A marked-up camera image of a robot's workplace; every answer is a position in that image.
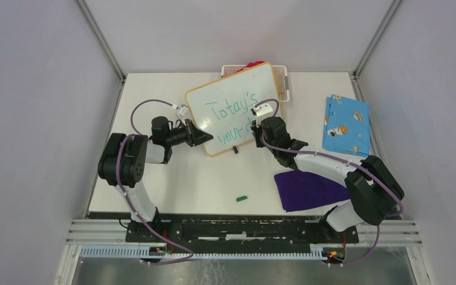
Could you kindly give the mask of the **yellow-framed whiteboard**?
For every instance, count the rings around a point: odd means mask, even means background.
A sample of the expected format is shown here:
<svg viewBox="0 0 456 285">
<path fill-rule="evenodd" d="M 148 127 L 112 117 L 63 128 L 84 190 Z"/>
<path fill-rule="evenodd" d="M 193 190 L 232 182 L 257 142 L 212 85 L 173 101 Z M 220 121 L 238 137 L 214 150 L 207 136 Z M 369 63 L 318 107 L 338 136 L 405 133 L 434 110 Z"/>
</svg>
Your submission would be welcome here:
<svg viewBox="0 0 456 285">
<path fill-rule="evenodd" d="M 265 62 L 189 90 L 186 105 L 197 128 L 213 135 L 203 144 L 209 156 L 229 151 L 254 137 L 251 108 L 270 104 L 281 116 L 280 95 L 273 66 Z"/>
</svg>

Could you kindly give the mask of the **green marker cap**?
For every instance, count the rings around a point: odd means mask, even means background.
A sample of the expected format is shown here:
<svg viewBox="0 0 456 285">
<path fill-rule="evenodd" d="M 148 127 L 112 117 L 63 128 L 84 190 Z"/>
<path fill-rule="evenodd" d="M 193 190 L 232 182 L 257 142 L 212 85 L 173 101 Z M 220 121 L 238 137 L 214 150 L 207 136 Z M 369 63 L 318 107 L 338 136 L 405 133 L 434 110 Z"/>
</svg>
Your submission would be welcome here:
<svg viewBox="0 0 456 285">
<path fill-rule="evenodd" d="M 247 200 L 247 199 L 248 199 L 248 197 L 246 195 L 240 196 L 240 197 L 236 198 L 236 202 L 241 202 L 241 201 L 244 201 L 244 200 Z"/>
</svg>

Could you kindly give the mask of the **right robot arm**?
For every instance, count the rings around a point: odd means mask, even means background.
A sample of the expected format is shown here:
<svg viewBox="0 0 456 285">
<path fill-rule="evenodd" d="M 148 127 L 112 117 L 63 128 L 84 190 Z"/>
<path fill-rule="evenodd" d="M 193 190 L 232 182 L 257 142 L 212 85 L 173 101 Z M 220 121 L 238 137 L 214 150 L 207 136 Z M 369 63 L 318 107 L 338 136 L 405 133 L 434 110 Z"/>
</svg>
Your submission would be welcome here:
<svg viewBox="0 0 456 285">
<path fill-rule="evenodd" d="M 313 173 L 347 189 L 349 200 L 321 219 L 319 235 L 324 241 L 335 242 L 349 227 L 378 226 L 403 212 L 404 191 L 379 157 L 349 160 L 320 151 L 293 139 L 281 117 L 256 119 L 251 131 L 256 146 L 268 149 L 281 166 Z"/>
</svg>

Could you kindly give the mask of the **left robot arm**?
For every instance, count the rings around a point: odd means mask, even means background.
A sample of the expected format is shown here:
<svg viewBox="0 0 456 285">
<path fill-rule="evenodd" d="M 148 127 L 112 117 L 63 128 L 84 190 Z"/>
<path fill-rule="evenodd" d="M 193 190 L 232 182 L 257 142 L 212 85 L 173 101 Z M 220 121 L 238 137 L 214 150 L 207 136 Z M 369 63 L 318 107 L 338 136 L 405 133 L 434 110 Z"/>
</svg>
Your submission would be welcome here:
<svg viewBox="0 0 456 285">
<path fill-rule="evenodd" d="M 209 142 L 213 135 L 197 128 L 190 119 L 178 126 L 164 116 L 151 121 L 151 136 L 112 133 L 97 165 L 100 179 L 113 186 L 131 212 L 131 219 L 142 223 L 140 234 L 149 242 L 159 240 L 163 226 L 158 208 L 145 189 L 145 165 L 168 164 L 176 145 L 196 147 Z"/>
</svg>

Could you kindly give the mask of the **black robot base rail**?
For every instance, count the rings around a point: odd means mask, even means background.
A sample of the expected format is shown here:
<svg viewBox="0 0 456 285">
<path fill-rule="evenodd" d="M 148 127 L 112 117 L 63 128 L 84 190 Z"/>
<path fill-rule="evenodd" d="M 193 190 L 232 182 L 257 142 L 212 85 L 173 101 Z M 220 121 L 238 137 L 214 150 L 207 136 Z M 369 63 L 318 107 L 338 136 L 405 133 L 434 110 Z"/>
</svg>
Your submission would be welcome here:
<svg viewBox="0 0 456 285">
<path fill-rule="evenodd" d="M 195 254 L 308 253 L 314 245 L 358 243 L 356 227 L 336 232 L 319 216 L 161 214 L 164 237 Z"/>
</svg>

